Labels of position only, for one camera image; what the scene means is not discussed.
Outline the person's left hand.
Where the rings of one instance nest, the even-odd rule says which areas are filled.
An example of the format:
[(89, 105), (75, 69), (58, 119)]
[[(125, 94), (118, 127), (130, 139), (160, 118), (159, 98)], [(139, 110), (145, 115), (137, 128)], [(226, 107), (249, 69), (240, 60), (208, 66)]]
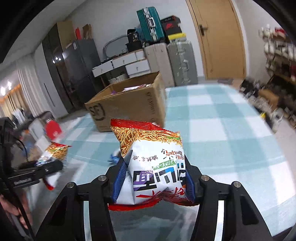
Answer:
[[(27, 218), (32, 225), (32, 216), (31, 211), (28, 204), (27, 194), (24, 190), (16, 190), (16, 194), (18, 195), (21, 204), (26, 212)], [(21, 211), (19, 208), (11, 204), (5, 197), (1, 194), (1, 205), (6, 213), (13, 214), (15, 216), (19, 216), (20, 223), (24, 226), (25, 229), (28, 229), (28, 226), (26, 225), (25, 219), (23, 215), (21, 214)]]

